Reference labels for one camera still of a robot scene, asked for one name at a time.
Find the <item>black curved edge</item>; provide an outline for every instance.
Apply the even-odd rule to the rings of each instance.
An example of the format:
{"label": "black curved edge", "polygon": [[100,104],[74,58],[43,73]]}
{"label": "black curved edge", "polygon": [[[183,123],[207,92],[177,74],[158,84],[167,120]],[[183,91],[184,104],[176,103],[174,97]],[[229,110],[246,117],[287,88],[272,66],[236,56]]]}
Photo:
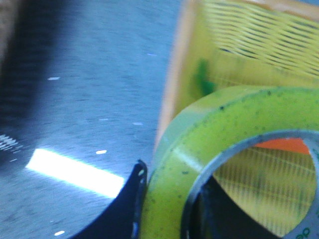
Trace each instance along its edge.
{"label": "black curved edge", "polygon": [[117,198],[72,239],[138,239],[146,185],[147,167],[139,160]]}
{"label": "black curved edge", "polygon": [[241,210],[213,177],[202,186],[190,217],[182,239],[280,239]]}

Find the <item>plastic basket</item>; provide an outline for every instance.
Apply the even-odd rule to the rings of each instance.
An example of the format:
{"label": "plastic basket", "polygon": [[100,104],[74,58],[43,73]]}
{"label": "plastic basket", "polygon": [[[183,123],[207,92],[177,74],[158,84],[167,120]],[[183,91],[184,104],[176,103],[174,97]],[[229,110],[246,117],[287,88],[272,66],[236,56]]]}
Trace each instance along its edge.
{"label": "plastic basket", "polygon": [[[296,1],[189,0],[175,40],[158,139],[177,113],[217,89],[319,87],[318,13],[318,7]],[[214,176],[244,211],[279,236],[303,219],[316,188],[310,156],[284,150],[244,150]]]}

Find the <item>orange object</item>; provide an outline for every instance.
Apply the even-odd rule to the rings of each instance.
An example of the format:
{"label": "orange object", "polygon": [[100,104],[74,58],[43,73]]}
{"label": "orange object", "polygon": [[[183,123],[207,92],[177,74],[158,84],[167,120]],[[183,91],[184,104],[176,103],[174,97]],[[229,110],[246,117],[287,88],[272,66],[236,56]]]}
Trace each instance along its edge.
{"label": "orange object", "polygon": [[285,151],[309,154],[307,146],[300,138],[273,139],[263,143],[256,144],[256,146],[260,148],[280,149]]}

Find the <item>green mark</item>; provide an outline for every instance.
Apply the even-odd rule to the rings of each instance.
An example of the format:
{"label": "green mark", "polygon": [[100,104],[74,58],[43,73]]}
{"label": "green mark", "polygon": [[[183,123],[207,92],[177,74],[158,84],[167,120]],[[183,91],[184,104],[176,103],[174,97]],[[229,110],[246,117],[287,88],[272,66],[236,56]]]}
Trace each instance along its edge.
{"label": "green mark", "polygon": [[215,84],[209,81],[208,60],[199,60],[197,72],[194,77],[204,96],[214,92]]}
{"label": "green mark", "polygon": [[308,238],[310,234],[310,228],[305,228],[303,229],[303,233],[299,234],[296,236],[296,239],[304,239],[304,238]]}

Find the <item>adhesive tape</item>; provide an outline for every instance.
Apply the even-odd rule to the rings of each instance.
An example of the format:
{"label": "adhesive tape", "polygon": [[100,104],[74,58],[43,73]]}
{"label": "adhesive tape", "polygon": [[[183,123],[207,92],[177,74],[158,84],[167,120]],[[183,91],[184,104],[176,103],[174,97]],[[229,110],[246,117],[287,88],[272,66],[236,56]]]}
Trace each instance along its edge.
{"label": "adhesive tape", "polygon": [[[187,238],[190,208],[200,187],[230,157],[255,144],[301,138],[319,175],[318,116],[319,89],[231,87],[187,107],[171,122],[155,153],[141,239]],[[306,216],[284,238],[317,239],[318,213],[316,190]]]}

